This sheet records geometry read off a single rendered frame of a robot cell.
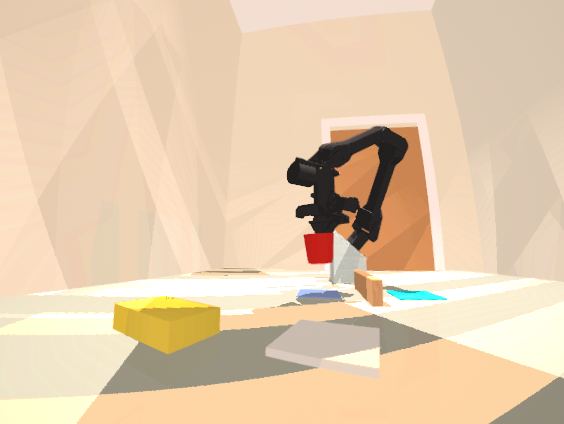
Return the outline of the yellow flat block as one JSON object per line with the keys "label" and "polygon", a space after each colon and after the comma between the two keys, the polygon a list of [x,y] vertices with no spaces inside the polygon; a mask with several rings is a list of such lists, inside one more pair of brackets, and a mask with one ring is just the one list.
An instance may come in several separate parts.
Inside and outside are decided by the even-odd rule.
{"label": "yellow flat block", "polygon": [[166,354],[220,333],[220,307],[168,296],[116,303],[113,329]]}

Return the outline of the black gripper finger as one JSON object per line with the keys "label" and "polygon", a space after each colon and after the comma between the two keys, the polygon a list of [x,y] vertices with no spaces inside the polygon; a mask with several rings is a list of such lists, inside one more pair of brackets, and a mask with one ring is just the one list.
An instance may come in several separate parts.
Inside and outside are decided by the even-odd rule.
{"label": "black gripper finger", "polygon": [[341,224],[341,222],[333,222],[329,227],[329,233],[334,233],[335,229]]}
{"label": "black gripper finger", "polygon": [[308,221],[308,223],[313,228],[315,234],[317,233],[329,233],[329,227],[334,222],[334,220],[324,219],[324,220],[315,220],[315,221]]}

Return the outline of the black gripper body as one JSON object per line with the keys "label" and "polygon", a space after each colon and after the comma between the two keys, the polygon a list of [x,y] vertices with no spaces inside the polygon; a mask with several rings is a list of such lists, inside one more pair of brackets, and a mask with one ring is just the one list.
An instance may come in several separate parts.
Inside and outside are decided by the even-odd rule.
{"label": "black gripper body", "polygon": [[328,194],[334,194],[337,196],[338,193],[335,192],[333,187],[319,187],[314,189],[314,193],[310,193],[310,196],[314,198],[314,203],[300,205],[296,208],[296,218],[303,219],[305,216],[314,216],[315,220],[330,219],[334,222],[341,222],[341,224],[349,223],[349,216],[344,213],[339,213],[339,209],[333,208],[326,210],[326,200]]}

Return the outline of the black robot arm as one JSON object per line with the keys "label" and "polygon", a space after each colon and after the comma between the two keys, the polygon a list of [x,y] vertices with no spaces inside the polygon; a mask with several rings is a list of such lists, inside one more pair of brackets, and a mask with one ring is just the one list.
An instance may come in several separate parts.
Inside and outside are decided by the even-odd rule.
{"label": "black robot arm", "polygon": [[340,197],[339,194],[334,196],[333,192],[328,194],[326,200],[326,210],[332,209],[333,206],[339,209],[339,213],[342,210],[356,213],[358,209],[356,219],[352,224],[354,232],[346,241],[359,252],[368,239],[372,242],[378,240],[382,221],[381,205],[390,185],[393,171],[408,150],[406,139],[385,126],[372,126],[371,129],[345,141],[332,141],[320,145],[319,151],[308,160],[296,157],[287,170],[287,181],[290,184],[304,187],[314,185],[314,189],[335,188],[334,177],[340,173],[334,168],[342,167],[350,161],[354,153],[373,144],[379,147],[380,163],[365,206],[361,208],[356,197]]}

